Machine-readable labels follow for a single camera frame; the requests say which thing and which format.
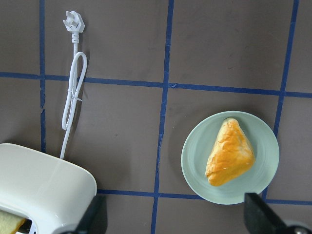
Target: pastry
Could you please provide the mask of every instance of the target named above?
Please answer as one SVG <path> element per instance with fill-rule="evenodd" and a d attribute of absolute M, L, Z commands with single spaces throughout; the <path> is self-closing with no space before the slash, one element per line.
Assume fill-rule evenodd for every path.
<path fill-rule="evenodd" d="M 206 177 L 220 186 L 247 172 L 254 164 L 253 147 L 232 117 L 223 121 L 206 166 Z"/>

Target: plate rim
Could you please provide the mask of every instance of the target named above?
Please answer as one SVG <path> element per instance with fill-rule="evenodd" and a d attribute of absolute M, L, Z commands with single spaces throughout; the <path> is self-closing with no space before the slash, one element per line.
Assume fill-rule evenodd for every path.
<path fill-rule="evenodd" d="M 182 169 L 182 173 L 183 173 L 183 176 L 184 176 L 184 179 L 186 180 L 187 184 L 189 185 L 189 187 L 198 195 L 200 196 L 202 199 L 206 200 L 206 201 L 209 201 L 209 202 L 212 202 L 212 203 L 215 203 L 215 204 L 221 204 L 221 205 L 232 205 L 232 204 L 239 204 L 239 203 L 242 203 L 242 201 L 238 201 L 238 202 L 216 202 L 216 201 L 213 201 L 213 199 L 208 199 L 206 197 L 203 197 L 202 195 L 198 194 L 198 192 L 196 191 L 196 189 L 193 188 L 193 186 L 189 183 L 188 179 L 187 179 L 187 176 L 185 175 L 185 172 L 184 172 L 184 167 L 183 167 L 183 154 L 184 154 L 184 151 L 185 151 L 185 147 L 186 147 L 186 143 L 189 141 L 189 138 L 191 137 L 191 135 L 197 130 L 197 128 L 199 128 L 204 122 L 206 122 L 208 119 L 210 118 L 213 118 L 215 116 L 218 116 L 218 115 L 224 115 L 224 114 L 230 114 L 230 113 L 238 113 L 238 114 L 243 114 L 243 115 L 247 115 L 247 116 L 251 116 L 255 119 L 257 119 L 258 121 L 262 122 L 262 124 L 264 124 L 265 126 L 267 126 L 267 128 L 269 129 L 268 133 L 270 133 L 271 136 L 273 136 L 273 138 L 275 139 L 274 141 L 274 145 L 275 145 L 275 150 L 277 151 L 277 163 L 276 163 L 276 166 L 275 166 L 275 170 L 273 172 L 273 176 L 272 178 L 270 179 L 270 181 L 268 182 L 268 184 L 262 189 L 261 188 L 261 191 L 258 192 L 261 193 L 265 190 L 265 188 L 268 187 L 268 185 L 271 183 L 271 181 L 273 180 L 275 174 L 276 174 L 276 171 L 277 171 L 277 168 L 278 168 L 278 165 L 279 165 L 279 158 L 280 158 L 280 149 L 279 149 L 279 144 L 278 144 L 278 141 L 277 141 L 277 138 L 273 132 L 273 130 L 271 129 L 271 127 L 265 122 L 263 121 L 262 119 L 260 119 L 259 117 L 251 114 L 251 113 L 248 113 L 248 112 L 243 112 L 243 111 L 223 111 L 223 112 L 219 112 L 219 113 L 216 113 L 216 114 L 213 114 L 211 116 L 208 116 L 207 118 L 203 119 L 201 122 L 199 122 L 191 131 L 190 133 L 188 134 L 186 140 L 184 141 L 184 144 L 183 144 L 183 148 L 182 148 L 182 152 L 181 152 L 181 169 Z"/>

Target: coiled cord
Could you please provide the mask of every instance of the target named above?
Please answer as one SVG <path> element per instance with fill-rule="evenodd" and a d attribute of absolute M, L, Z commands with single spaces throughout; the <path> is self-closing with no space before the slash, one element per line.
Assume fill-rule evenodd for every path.
<path fill-rule="evenodd" d="M 83 52 L 77 52 L 77 50 L 78 50 L 78 45 L 77 43 L 74 43 L 74 59 L 72 62 L 72 66 L 70 68 L 68 93 L 67 93 L 67 99 L 65 103 L 63 118 L 62 118 L 62 128 L 66 130 L 66 133 L 65 133 L 62 150 L 61 150 L 60 157 L 59 157 L 60 159 L 64 159 L 66 145 L 67 145 L 70 130 L 72 127 L 74 115 L 75 115 L 77 100 L 80 100 L 78 98 L 79 91 L 80 91 L 84 76 L 87 71 L 87 64 L 88 64 L 87 57 Z M 80 56 L 83 59 L 83 67 L 82 67 L 80 78 L 77 84 L 76 79 L 77 79 L 77 70 L 78 70 L 78 59 Z"/>

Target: bread slice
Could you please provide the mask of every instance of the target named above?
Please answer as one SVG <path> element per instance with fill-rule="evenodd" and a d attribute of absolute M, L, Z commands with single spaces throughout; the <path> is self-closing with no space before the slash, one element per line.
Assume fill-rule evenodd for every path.
<path fill-rule="evenodd" d="M 15 234 L 25 218 L 0 210 L 0 234 Z"/>
<path fill-rule="evenodd" d="M 249 140 L 232 117 L 223 121 L 206 166 L 206 177 L 220 186 L 248 171 L 254 164 L 254 151 Z"/>

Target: power cord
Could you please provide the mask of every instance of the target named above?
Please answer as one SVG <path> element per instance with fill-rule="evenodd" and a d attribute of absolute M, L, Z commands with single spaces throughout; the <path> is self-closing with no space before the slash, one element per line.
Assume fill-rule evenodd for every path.
<path fill-rule="evenodd" d="M 78 98 L 79 91 L 84 79 L 84 76 L 86 74 L 87 70 L 87 57 L 83 52 L 78 52 L 78 43 L 79 43 L 79 33 L 82 33 L 84 30 L 84 23 L 82 21 L 82 18 L 80 14 L 78 14 L 75 11 L 66 11 L 67 19 L 63 20 L 63 23 L 65 24 L 65 27 L 68 32 L 72 33 L 72 43 L 74 44 L 74 58 L 72 62 L 72 66 L 70 68 L 70 75 L 69 75 L 69 84 L 68 84 L 68 93 L 67 93 L 67 99 L 65 103 L 64 113 L 62 117 L 62 128 L 66 130 L 62 150 L 60 153 L 60 159 L 64 159 L 66 145 L 68 141 L 68 137 L 70 134 L 70 130 L 72 127 L 75 109 L 77 100 L 80 100 Z M 80 78 L 77 84 L 77 72 L 78 72 L 78 59 L 79 57 L 82 57 L 83 59 L 83 67 L 80 74 Z"/>

